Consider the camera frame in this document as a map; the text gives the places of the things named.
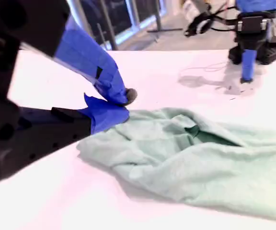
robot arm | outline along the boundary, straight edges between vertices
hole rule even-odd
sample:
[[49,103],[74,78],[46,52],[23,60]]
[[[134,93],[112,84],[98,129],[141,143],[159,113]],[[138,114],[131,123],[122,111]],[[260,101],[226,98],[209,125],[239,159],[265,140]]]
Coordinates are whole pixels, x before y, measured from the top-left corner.
[[[0,0],[0,180],[128,118],[122,105],[135,95],[104,50],[82,30],[65,29],[68,17],[65,0]],[[88,108],[79,110],[22,108],[11,102],[7,94],[21,43],[80,73],[107,101],[85,95]]]
[[[210,12],[211,6],[204,0],[191,0],[189,7],[192,12],[198,12],[184,35],[187,37],[203,34],[212,28],[217,21],[226,25],[235,26],[236,41],[238,46],[231,49],[229,58],[234,64],[242,63],[241,83],[253,80],[255,61],[262,64],[270,64],[276,60],[276,37],[272,40],[271,28],[273,19],[276,18],[276,0],[236,0],[236,6],[241,13],[237,19],[224,20],[218,14],[221,8],[214,14]],[[208,6],[207,10],[201,8],[201,3]]]

window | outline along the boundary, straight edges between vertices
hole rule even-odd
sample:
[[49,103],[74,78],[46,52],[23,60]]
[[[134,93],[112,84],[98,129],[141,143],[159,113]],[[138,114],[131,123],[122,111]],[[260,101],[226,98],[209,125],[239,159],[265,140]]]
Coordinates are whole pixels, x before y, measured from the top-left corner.
[[153,13],[153,3],[151,0],[136,0],[138,16],[140,22],[151,17]]
[[[105,0],[105,3],[116,35],[132,26],[125,0]],[[81,0],[81,4],[92,29],[94,39],[101,44],[102,40],[97,24],[101,26],[106,40],[107,32],[100,3],[98,0]]]

white tabletop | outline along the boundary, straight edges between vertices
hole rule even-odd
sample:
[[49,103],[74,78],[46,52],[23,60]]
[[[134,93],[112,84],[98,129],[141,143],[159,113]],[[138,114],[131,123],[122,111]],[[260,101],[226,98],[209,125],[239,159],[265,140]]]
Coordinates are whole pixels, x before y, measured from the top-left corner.
[[[129,109],[183,107],[215,121],[276,128],[276,62],[258,67],[254,84],[244,87],[240,67],[225,67],[224,50],[111,55],[126,86],[138,91]],[[84,92],[100,97],[80,75],[21,51],[9,98],[21,106],[79,109]],[[273,221],[160,200],[77,155],[70,145],[0,183],[0,230],[276,229]]]

light green towel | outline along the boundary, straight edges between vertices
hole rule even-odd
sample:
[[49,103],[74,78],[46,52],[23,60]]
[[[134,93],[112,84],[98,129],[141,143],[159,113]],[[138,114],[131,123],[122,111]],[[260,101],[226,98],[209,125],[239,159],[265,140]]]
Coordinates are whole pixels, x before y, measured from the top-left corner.
[[158,195],[276,220],[276,131],[218,124],[184,109],[132,111],[78,149],[84,161]]

floor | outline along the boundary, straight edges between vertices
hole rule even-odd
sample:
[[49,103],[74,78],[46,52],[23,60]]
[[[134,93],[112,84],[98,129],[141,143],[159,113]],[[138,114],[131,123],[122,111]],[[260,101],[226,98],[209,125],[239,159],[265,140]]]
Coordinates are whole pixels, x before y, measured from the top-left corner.
[[[217,0],[213,4],[213,9],[217,9],[224,0]],[[230,10],[228,18],[235,18],[237,11]],[[182,14],[169,19],[163,19],[164,28],[186,28],[187,21]],[[216,28],[224,28],[221,24],[216,24]],[[205,50],[205,49],[230,49],[235,46],[233,42],[233,32],[216,32],[209,30],[206,34],[196,35],[187,38],[183,31],[164,32],[160,34],[150,34],[143,31],[119,46],[120,50]]]

